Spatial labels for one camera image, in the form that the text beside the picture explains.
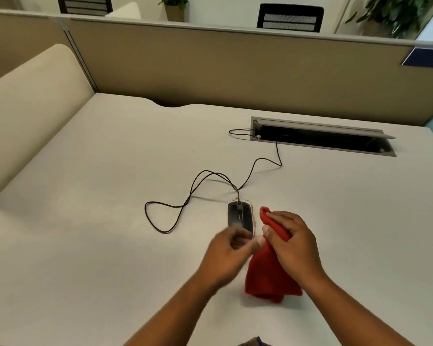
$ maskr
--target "person's left hand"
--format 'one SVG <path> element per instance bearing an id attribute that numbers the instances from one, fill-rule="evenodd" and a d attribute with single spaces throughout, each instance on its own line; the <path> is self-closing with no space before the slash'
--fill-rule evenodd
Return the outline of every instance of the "person's left hand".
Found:
<path id="1" fill-rule="evenodd" d="M 252 234 L 242 227 L 228 227 L 219 232 L 210 242 L 196 275 L 214 292 L 229 284 L 266 242 L 263 237 L 251 238 Z"/>

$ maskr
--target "person's right hand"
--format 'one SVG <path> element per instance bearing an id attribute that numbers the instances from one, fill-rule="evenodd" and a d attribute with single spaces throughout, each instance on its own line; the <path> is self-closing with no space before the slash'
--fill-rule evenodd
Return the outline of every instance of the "person's right hand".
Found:
<path id="1" fill-rule="evenodd" d="M 272 214 L 266 213 L 266 216 L 292 233 L 292 238 L 284 242 L 271 227 L 263 226 L 265 238 L 276 251 L 277 259 L 284 270 L 302 288 L 314 280 L 326 278 L 319 258 L 316 237 L 301 217 L 286 211 L 273 211 Z"/>

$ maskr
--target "desk surface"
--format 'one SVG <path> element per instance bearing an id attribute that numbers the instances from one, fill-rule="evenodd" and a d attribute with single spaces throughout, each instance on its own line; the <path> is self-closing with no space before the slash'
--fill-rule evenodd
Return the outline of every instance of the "desk surface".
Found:
<path id="1" fill-rule="evenodd" d="M 195 271 L 227 223 L 231 187 L 204 182 L 170 235 L 143 206 L 181 204 L 203 169 L 242 184 L 271 143 L 231 138 L 251 116 L 379 128 L 397 157 L 280 145 L 242 190 L 300 214 L 326 271 L 419 345 L 433 345 L 433 134 L 427 128 L 97 93 L 0 194 L 0 345 L 121 345 Z M 151 207 L 169 227 L 177 211 Z M 260 230 L 260 220 L 256 227 Z M 307 296 L 243 293 L 247 267 L 206 307 L 190 345 L 338 345 Z"/>

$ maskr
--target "fingernail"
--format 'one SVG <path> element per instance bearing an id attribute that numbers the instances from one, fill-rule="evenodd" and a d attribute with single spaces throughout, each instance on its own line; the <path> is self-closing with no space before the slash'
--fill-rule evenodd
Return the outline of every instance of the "fingernail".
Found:
<path id="1" fill-rule="evenodd" d="M 259 237 L 257 238 L 257 242 L 258 242 L 258 244 L 259 244 L 260 246 L 263 246 L 263 245 L 265 245 L 265 243 L 266 243 L 266 239 L 265 239 L 265 237 L 263 237 L 263 236 L 259 236 Z"/>

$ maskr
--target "hand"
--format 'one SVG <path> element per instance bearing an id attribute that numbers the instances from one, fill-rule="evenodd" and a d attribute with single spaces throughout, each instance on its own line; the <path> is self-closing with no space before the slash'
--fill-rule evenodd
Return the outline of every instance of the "hand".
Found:
<path id="1" fill-rule="evenodd" d="M 285 211 L 273 211 L 272 214 L 266 213 L 266 216 L 292 233 L 292 238 L 284 242 L 271 227 L 263 226 L 263 233 L 284 270 L 304 289 L 311 281 L 326 278 L 316 237 L 301 217 Z"/>
<path id="2" fill-rule="evenodd" d="M 263 237 L 252 238 L 242 227 L 228 227 L 212 239 L 196 275 L 216 292 L 236 278 L 248 258 L 265 242 Z"/>

